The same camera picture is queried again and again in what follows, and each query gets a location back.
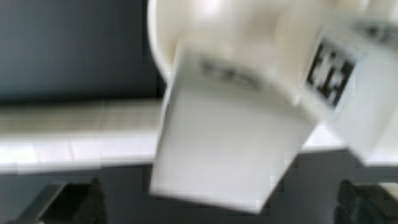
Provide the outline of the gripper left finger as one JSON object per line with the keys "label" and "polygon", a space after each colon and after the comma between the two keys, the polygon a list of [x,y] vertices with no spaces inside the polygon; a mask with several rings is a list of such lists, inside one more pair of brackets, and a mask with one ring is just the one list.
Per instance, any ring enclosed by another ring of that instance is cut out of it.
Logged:
{"label": "gripper left finger", "polygon": [[109,224],[106,193],[98,178],[90,182],[88,196],[84,197],[79,210],[74,214],[72,224]]}

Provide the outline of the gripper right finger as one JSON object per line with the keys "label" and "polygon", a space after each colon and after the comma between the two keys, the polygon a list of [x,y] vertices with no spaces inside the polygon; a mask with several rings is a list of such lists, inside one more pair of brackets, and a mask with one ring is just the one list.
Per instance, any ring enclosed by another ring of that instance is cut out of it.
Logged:
{"label": "gripper right finger", "polygon": [[398,183],[340,183],[335,224],[398,224]]}

